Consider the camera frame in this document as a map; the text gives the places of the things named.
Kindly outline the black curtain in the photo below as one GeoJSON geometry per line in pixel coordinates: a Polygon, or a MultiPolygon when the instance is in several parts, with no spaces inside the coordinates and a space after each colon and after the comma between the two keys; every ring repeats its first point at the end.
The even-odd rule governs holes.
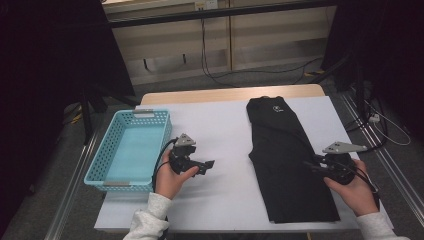
{"type": "Polygon", "coordinates": [[[131,96],[103,0],[0,0],[0,237],[44,170],[63,110],[131,96]]]}
{"type": "Polygon", "coordinates": [[[342,58],[336,86],[345,90],[357,73],[373,94],[424,141],[424,0],[346,0],[337,6],[321,67],[342,58]]]}

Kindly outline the aluminium floor rail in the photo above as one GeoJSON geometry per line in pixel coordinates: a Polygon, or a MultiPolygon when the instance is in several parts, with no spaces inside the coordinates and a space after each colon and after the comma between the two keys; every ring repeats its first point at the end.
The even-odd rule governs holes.
{"type": "Polygon", "coordinates": [[[404,172],[399,167],[396,159],[387,149],[389,139],[382,130],[375,128],[374,124],[361,120],[356,109],[356,103],[349,95],[342,94],[341,99],[354,118],[354,122],[359,126],[361,134],[366,139],[369,148],[368,153],[373,153],[380,161],[384,170],[390,176],[396,189],[408,204],[415,219],[424,228],[424,198],[416,191],[416,188],[408,180],[404,172]]]}
{"type": "Polygon", "coordinates": [[[72,177],[66,188],[65,194],[60,201],[60,204],[55,212],[53,220],[48,228],[44,240],[60,240],[64,231],[69,214],[75,202],[78,193],[80,182],[84,178],[84,173],[87,168],[90,156],[94,150],[98,140],[98,131],[95,131],[83,145],[82,152],[79,156],[77,165],[73,171],[72,177]]]}

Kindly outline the person's right hand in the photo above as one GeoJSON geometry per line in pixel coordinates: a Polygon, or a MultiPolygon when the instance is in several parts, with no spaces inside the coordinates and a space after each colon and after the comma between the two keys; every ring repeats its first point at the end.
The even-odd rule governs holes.
{"type": "Polygon", "coordinates": [[[379,211],[369,185],[359,176],[356,176],[348,185],[341,185],[328,177],[324,178],[324,182],[341,196],[357,217],[379,211]]]}

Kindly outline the wooden table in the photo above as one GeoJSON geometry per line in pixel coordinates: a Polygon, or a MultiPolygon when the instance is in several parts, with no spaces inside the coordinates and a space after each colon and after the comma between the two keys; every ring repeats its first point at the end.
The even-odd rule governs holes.
{"type": "Polygon", "coordinates": [[[141,104],[158,105],[177,103],[241,101],[261,96],[303,98],[321,97],[324,95],[325,93],[323,88],[318,84],[301,84],[148,93],[143,96],[141,104]]]}

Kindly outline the white table cover board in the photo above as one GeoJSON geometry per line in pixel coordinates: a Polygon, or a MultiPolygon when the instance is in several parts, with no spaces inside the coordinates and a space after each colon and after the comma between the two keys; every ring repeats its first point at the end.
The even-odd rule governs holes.
{"type": "MultiPolygon", "coordinates": [[[[350,143],[329,97],[285,100],[296,113],[316,153],[336,141],[350,143]]],[[[197,161],[215,160],[205,176],[188,180],[168,211],[170,233],[336,232],[358,229],[356,217],[332,192],[340,221],[274,224],[268,216],[248,157],[251,126],[245,101],[145,105],[170,111],[172,136],[196,141],[197,161]]],[[[146,208],[148,194],[108,192],[94,228],[127,233],[135,210],[146,208]]]]}

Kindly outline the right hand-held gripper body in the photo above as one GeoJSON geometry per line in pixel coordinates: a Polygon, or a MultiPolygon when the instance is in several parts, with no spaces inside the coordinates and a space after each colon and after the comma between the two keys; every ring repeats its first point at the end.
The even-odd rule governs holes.
{"type": "Polygon", "coordinates": [[[339,184],[347,185],[356,176],[356,164],[350,154],[352,152],[364,152],[367,147],[336,141],[322,150],[326,157],[326,162],[317,162],[320,167],[325,168],[325,172],[318,172],[324,177],[328,177],[339,184]]]}

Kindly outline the black metal stand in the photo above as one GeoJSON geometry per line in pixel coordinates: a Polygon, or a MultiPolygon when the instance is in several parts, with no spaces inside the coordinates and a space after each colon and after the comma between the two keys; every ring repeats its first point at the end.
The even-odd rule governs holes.
{"type": "Polygon", "coordinates": [[[366,118],[366,110],[364,103],[364,75],[363,68],[359,62],[352,57],[347,55],[342,57],[340,61],[332,65],[330,68],[324,71],[323,74],[315,77],[311,84],[319,84],[323,80],[327,79],[330,76],[336,76],[340,72],[347,72],[348,75],[352,78],[351,83],[346,83],[346,86],[353,86],[355,89],[355,100],[356,108],[359,114],[359,117],[362,119],[366,118]]]}
{"type": "Polygon", "coordinates": [[[138,105],[137,101],[122,94],[118,94],[116,91],[112,91],[99,84],[87,84],[83,86],[80,93],[80,104],[85,130],[85,145],[89,143],[89,140],[93,136],[90,107],[93,107],[95,112],[104,113],[108,108],[105,100],[103,99],[104,96],[112,97],[113,99],[132,107],[138,105]]]}

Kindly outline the person's left hand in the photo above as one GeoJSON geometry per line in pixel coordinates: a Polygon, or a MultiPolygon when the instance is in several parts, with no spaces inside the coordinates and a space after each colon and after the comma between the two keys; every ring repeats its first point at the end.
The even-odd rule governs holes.
{"type": "Polygon", "coordinates": [[[176,174],[169,164],[169,153],[167,150],[162,157],[162,164],[156,175],[155,192],[172,200],[181,190],[185,181],[193,177],[199,170],[194,166],[181,174],[176,174]]]}

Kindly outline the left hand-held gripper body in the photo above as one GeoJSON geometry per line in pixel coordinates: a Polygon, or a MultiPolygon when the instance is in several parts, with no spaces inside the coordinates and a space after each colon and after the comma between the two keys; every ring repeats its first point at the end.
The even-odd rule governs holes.
{"type": "Polygon", "coordinates": [[[174,143],[173,148],[169,154],[169,164],[176,174],[186,172],[199,163],[190,159],[190,155],[195,152],[196,142],[183,133],[174,143]]]}

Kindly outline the white wall socket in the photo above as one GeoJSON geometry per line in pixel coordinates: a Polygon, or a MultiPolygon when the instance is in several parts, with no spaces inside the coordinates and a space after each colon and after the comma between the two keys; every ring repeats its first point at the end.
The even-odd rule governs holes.
{"type": "Polygon", "coordinates": [[[194,4],[195,10],[214,10],[218,8],[217,0],[197,0],[194,4]]]}

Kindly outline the long wooden desk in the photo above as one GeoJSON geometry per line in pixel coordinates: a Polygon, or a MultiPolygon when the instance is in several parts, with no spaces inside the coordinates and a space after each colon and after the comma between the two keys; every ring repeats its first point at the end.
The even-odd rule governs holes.
{"type": "MultiPolygon", "coordinates": [[[[103,10],[105,14],[133,11],[133,10],[146,10],[152,8],[169,7],[173,5],[195,3],[197,0],[148,0],[148,1],[135,1],[135,0],[106,0],[103,3],[103,10]]],[[[328,6],[338,6],[345,2],[345,0],[293,0],[286,2],[279,2],[273,4],[260,4],[249,5],[241,7],[227,7],[212,10],[193,10],[188,12],[147,16],[147,17],[131,17],[120,19],[106,19],[104,22],[99,23],[99,26],[106,28],[123,28],[133,27],[140,25],[162,24],[170,22],[190,21],[197,19],[210,19],[240,15],[250,15],[277,11],[291,11],[300,9],[310,9],[328,6]]]]}

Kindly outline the light blue perforated basket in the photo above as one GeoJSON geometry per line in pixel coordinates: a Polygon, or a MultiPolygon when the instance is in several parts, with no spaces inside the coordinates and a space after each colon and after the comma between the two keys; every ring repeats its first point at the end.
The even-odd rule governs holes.
{"type": "Polygon", "coordinates": [[[100,191],[153,190],[152,176],[172,123],[165,109],[116,112],[85,175],[100,191]]]}

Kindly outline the black pants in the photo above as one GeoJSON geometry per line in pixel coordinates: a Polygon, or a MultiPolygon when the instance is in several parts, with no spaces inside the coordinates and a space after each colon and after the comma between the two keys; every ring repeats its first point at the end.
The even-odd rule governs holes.
{"type": "Polygon", "coordinates": [[[312,171],[315,152],[296,115],[282,97],[251,99],[249,158],[273,223],[334,222],[340,219],[323,178],[312,171]]]}

